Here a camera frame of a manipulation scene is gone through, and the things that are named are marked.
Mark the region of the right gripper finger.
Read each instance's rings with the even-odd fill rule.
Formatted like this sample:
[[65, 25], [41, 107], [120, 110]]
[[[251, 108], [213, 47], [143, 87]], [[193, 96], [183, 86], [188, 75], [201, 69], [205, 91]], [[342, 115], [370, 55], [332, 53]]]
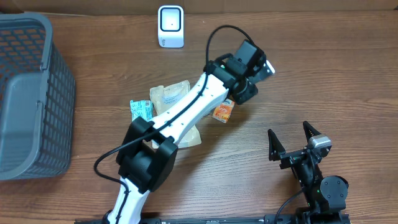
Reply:
[[303, 129], [305, 131], [307, 142], [310, 142], [312, 137], [319, 138], [319, 136], [322, 135], [308, 121], [303, 122]]
[[283, 145], [280, 143], [276, 134], [273, 130], [269, 129], [267, 131], [269, 138], [269, 160], [270, 161], [278, 161], [281, 160], [282, 156], [285, 154], [285, 149]]

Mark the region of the orange tissue packet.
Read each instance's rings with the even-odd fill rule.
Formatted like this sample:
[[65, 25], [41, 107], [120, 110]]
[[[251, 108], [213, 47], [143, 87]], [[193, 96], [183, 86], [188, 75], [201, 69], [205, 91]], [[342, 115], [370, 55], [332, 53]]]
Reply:
[[231, 112], [234, 108], [234, 105], [235, 102], [233, 100], [225, 99], [225, 101], [222, 102], [222, 104], [220, 104], [214, 109], [212, 117], [214, 119], [217, 119], [218, 121], [227, 123], [231, 116]]

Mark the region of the beige powder pouch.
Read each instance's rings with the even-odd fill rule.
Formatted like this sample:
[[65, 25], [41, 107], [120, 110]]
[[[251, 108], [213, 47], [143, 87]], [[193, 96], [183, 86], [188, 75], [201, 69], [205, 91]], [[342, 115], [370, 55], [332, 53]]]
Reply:
[[[167, 111], [190, 91], [190, 83], [184, 80], [169, 86], [157, 86], [150, 89], [150, 100], [154, 104], [157, 116]], [[179, 142], [179, 148], [186, 148], [201, 144], [200, 133], [193, 126]]]

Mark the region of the teal snack packet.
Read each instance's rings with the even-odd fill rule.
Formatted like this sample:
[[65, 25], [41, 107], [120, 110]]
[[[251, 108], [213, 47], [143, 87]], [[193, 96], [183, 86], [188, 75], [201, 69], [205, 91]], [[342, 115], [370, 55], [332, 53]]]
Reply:
[[153, 103], [150, 100], [130, 101], [131, 117], [134, 121], [141, 117], [145, 121], [150, 121], [153, 118]]

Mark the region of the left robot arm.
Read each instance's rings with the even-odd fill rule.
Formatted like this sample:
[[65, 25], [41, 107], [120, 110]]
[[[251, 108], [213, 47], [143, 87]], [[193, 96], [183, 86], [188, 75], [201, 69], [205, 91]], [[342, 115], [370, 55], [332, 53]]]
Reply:
[[252, 98], [258, 93], [255, 84], [273, 73], [264, 51], [244, 40], [235, 54], [208, 61], [195, 86], [167, 111], [150, 121], [136, 118], [122, 145], [114, 149], [121, 188], [102, 222], [139, 223], [148, 194], [171, 173], [188, 131], [227, 97], [239, 105]]

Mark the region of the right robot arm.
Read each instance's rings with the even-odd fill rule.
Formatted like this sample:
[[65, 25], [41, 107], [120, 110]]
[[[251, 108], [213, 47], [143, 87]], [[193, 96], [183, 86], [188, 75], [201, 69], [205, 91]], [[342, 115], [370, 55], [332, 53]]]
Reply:
[[[307, 145], [303, 149], [287, 152], [273, 130], [269, 138], [269, 160], [280, 161], [281, 169], [290, 168], [300, 183], [300, 190], [287, 199], [275, 215], [267, 218], [271, 223], [350, 223], [346, 208], [349, 183], [338, 175], [324, 177], [318, 166], [332, 147], [331, 139], [317, 131], [308, 121], [303, 122]], [[307, 206], [297, 208], [292, 215], [281, 215], [287, 204], [304, 195]]]

